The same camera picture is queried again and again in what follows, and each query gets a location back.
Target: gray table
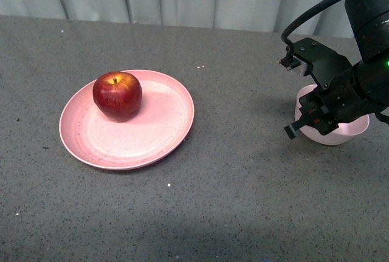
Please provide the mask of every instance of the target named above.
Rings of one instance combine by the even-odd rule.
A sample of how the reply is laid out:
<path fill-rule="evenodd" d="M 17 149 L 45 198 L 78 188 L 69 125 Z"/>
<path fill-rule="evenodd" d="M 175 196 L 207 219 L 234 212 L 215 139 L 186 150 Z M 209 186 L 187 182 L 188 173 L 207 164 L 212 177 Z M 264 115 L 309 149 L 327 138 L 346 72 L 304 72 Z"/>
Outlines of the gray table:
<path fill-rule="evenodd" d="M 316 39 L 359 61 L 354 40 Z M 290 141 L 313 81 L 275 64 L 284 49 L 269 33 L 0 17 L 0 260 L 388 261 L 389 128 Z M 61 143 L 61 112 L 125 69 L 184 84 L 193 126 L 154 165 L 90 167 Z"/>

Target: black cable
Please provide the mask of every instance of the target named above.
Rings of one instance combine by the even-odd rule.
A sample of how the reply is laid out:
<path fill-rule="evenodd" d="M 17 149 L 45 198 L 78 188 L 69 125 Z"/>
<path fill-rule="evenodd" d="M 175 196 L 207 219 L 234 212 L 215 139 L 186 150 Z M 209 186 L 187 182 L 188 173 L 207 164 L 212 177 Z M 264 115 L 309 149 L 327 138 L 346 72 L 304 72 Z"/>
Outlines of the black cable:
<path fill-rule="evenodd" d="M 287 54 L 286 56 L 280 61 L 280 63 L 283 63 L 284 61 L 287 61 L 289 63 L 293 60 L 292 56 L 294 54 L 294 44 L 293 42 L 288 38 L 288 36 L 298 27 L 300 27 L 303 23 L 311 19 L 313 16 L 319 14 L 320 12 L 324 11 L 328 7 L 336 4 L 341 0 L 323 0 L 319 2 L 317 5 L 313 6 L 309 10 L 305 11 L 302 15 L 300 15 L 296 20 L 290 23 L 289 26 L 287 26 L 284 30 L 284 32 L 281 34 L 281 40 L 285 42 L 288 45 Z"/>

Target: speckled surface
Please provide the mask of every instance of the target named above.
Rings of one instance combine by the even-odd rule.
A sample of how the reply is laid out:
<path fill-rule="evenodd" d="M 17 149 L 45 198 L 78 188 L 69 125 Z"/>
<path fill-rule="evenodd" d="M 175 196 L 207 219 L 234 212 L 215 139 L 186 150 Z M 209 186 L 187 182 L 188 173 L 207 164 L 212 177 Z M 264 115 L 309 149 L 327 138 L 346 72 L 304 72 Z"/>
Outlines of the speckled surface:
<path fill-rule="evenodd" d="M 354 40 L 319 41 L 359 61 Z M 275 64 L 284 48 L 268 33 L 0 17 L 0 260 L 388 261 L 389 128 L 372 117 L 337 147 L 290 141 L 313 81 Z M 179 80 L 194 123 L 154 165 L 99 170 L 58 122 L 125 69 Z"/>

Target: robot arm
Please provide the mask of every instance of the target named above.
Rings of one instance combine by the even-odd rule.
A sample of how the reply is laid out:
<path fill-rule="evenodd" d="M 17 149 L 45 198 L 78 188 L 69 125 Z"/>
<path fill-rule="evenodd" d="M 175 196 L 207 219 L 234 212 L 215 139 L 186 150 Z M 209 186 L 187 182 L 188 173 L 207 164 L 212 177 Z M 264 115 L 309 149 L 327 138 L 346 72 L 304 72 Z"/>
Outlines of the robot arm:
<path fill-rule="evenodd" d="M 349 123 L 369 113 L 389 124 L 389 117 L 381 114 L 389 106 L 389 0 L 346 0 L 346 12 L 362 56 L 355 65 L 311 38 L 296 43 L 287 38 L 307 19 L 337 1 L 324 0 L 311 8 L 281 36 L 288 47 L 278 63 L 287 71 L 310 75 L 317 85 L 299 99 L 300 119 L 285 127 L 291 139 L 305 125 L 326 135 L 338 128 L 338 123 Z"/>

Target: apple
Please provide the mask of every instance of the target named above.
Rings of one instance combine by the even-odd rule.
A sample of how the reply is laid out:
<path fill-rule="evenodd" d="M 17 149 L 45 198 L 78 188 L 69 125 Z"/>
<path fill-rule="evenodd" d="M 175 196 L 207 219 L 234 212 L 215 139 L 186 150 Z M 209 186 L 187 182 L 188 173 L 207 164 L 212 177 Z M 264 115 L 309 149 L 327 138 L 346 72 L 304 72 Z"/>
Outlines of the apple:
<path fill-rule="evenodd" d="M 110 119 L 124 122 L 140 109 L 142 87 L 129 72 L 107 72 L 93 85 L 93 101 Z"/>

